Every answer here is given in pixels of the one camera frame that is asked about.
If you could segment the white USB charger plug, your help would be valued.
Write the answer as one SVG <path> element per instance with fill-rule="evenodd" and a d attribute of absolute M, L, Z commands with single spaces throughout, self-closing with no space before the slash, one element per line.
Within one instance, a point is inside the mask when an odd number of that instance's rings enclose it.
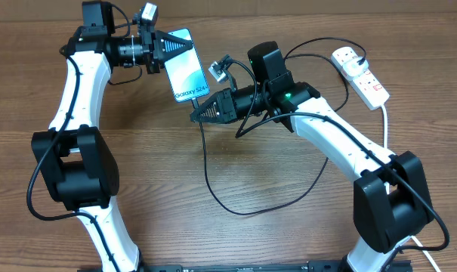
<path fill-rule="evenodd" d="M 354 78 L 364 73 L 369 68 L 369 63 L 364 57 L 355 57 L 342 66 L 348 78 Z"/>

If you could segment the Galaxy smartphone blue screen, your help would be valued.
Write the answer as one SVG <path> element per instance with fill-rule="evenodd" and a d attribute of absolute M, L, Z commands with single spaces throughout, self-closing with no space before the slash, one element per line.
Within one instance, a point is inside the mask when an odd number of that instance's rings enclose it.
<path fill-rule="evenodd" d="M 165 62 L 174 100 L 178 103 L 210 92 L 195 46 Z"/>

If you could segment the white power strip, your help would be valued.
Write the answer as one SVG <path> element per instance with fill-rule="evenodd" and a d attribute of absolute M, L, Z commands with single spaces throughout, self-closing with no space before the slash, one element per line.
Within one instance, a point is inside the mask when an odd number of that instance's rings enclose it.
<path fill-rule="evenodd" d="M 376 110 L 385 104 L 390 95 L 369 69 L 352 79 L 347 77 L 342 66 L 355 57 L 359 56 L 354 49 L 343 47 L 332 53 L 331 60 L 339 68 L 343 77 L 350 83 L 366 106 L 370 110 Z"/>

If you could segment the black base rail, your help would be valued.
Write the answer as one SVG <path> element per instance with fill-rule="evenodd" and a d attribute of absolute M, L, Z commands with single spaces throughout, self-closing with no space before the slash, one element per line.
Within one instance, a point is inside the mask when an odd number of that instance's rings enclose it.
<path fill-rule="evenodd" d="M 212 265 L 183 267 L 179 264 L 146 265 L 141 271 L 148 272 L 337 272 L 340 261 L 309 261 L 305 264 L 251 264 L 251 265 Z"/>

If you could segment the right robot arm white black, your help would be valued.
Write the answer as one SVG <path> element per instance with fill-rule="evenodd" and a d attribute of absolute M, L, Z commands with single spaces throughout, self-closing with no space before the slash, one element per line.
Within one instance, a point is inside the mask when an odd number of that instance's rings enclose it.
<path fill-rule="evenodd" d="M 274 41 L 248 52 L 253 84 L 213 94 L 191 113 L 193 122 L 240 122 L 247 134 L 250 116 L 267 114 L 314 144 L 352 183 L 354 225 L 360 235 L 339 262 L 341 271 L 391 271 L 394 259 L 409 249 L 409 239 L 437 219 L 420 159 L 411 152 L 395 154 L 372 142 L 345 122 L 306 82 L 296 82 L 286 56 Z"/>

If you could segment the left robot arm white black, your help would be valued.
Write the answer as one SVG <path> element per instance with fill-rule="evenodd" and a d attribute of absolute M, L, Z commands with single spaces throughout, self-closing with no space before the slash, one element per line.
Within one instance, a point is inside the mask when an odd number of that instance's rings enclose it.
<path fill-rule="evenodd" d="M 37 165 L 26 205 L 42 221 L 78 218 L 100 256 L 101 271 L 146 271 L 119 211 L 119 169 L 99 129 L 103 93 L 114 67 L 159 73 L 166 61 L 194 45 L 158 31 L 158 8 L 149 2 L 126 23 L 137 27 L 137 35 L 117 36 L 116 8 L 105 1 L 83 2 L 83 24 L 59 50 L 66 59 L 66 82 L 48 130 L 32 136 Z"/>

